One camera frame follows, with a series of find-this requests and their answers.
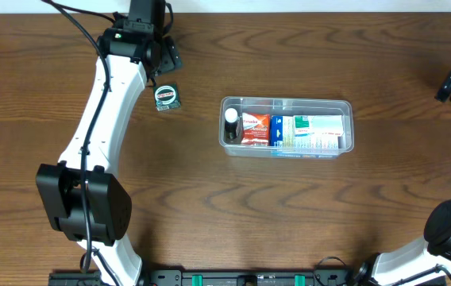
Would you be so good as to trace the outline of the blue Cool Fever box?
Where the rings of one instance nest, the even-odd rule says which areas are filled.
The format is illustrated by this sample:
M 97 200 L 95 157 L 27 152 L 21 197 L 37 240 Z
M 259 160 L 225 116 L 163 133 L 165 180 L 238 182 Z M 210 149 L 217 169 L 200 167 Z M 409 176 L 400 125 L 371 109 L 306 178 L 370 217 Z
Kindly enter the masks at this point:
M 270 146 L 275 148 L 273 156 L 331 158 L 338 154 L 341 136 L 312 134 L 296 137 L 293 117 L 272 116 Z

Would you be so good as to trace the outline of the white green medicine box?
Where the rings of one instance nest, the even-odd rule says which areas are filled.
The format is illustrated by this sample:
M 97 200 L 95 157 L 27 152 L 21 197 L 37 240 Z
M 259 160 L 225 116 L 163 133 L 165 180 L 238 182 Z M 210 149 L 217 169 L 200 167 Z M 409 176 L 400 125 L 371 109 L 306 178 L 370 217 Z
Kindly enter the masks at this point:
M 344 133 L 341 115 L 295 115 L 293 123 L 296 137 L 312 134 L 340 137 Z

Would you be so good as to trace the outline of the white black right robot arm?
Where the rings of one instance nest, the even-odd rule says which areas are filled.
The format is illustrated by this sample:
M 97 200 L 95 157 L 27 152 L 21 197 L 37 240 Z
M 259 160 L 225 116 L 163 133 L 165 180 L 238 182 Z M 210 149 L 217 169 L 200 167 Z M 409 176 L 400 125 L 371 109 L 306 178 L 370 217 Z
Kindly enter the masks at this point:
M 430 285 L 451 282 L 451 199 L 440 203 L 426 221 L 423 235 L 388 253 L 366 260 L 347 285 Z

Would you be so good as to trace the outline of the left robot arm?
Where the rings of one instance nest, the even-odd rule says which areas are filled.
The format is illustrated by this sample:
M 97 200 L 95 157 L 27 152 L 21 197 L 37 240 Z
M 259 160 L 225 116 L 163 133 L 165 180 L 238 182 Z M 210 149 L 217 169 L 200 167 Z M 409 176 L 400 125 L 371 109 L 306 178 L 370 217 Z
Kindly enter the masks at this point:
M 84 248 L 98 270 L 57 272 L 50 285 L 149 285 L 127 235 L 133 203 L 119 183 L 118 161 L 133 108 L 153 77 L 180 68 L 170 36 L 109 28 L 98 39 L 90 98 L 56 164 L 36 175 L 51 227 Z

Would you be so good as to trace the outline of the dark bottle white cap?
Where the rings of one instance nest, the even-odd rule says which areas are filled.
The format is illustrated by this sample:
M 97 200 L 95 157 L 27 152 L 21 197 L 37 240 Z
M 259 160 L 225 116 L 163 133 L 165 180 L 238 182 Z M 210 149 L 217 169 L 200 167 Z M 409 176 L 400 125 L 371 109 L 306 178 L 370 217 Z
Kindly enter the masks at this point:
M 228 108 L 224 113 L 225 142 L 239 145 L 241 143 L 241 116 L 235 108 Z

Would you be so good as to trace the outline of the red Panadol ActiFast packet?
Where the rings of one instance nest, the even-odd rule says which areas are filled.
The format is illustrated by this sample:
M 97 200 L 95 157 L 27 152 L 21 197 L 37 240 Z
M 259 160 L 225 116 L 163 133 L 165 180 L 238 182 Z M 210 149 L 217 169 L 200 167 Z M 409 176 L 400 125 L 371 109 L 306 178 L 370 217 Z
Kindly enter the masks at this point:
M 243 145 L 269 146 L 270 115 L 242 114 Z

